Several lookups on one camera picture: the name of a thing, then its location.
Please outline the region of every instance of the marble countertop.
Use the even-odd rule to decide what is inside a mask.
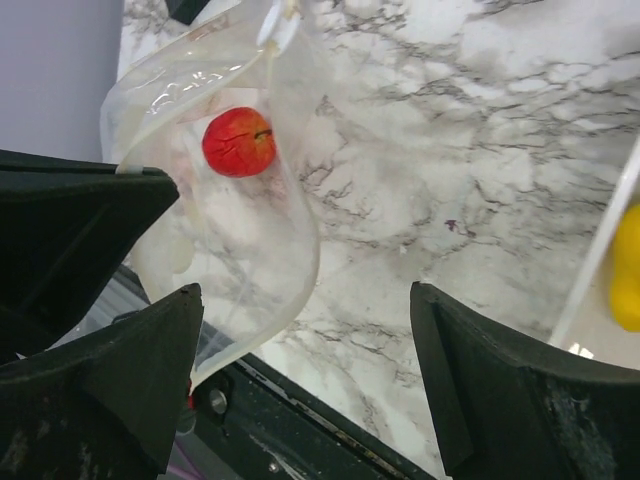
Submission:
[[[163,0],[125,3],[121,72],[186,31]],[[257,353],[444,478],[411,283],[549,336],[640,127],[640,2],[314,3],[346,92],[297,166],[321,271]]]

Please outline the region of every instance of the screw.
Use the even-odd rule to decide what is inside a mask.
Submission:
[[[222,415],[227,411],[227,397],[217,388],[214,388],[211,390],[211,393],[209,393],[209,402],[211,403],[213,411],[218,415]]]

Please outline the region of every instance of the transparent plastic bag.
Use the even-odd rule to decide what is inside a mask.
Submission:
[[[315,285],[317,226],[292,171],[326,84],[311,20],[298,1],[243,0],[135,65],[102,107],[105,160],[161,168],[180,192],[131,258],[151,301],[202,287],[193,388],[293,321]]]

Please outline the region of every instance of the light gray wall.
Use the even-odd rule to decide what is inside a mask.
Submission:
[[[123,0],[3,1],[0,149],[101,161],[100,105],[116,81]]]

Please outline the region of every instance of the yellow object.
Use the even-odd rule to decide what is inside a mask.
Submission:
[[[613,239],[609,306],[625,330],[640,332],[640,205],[624,214]]]

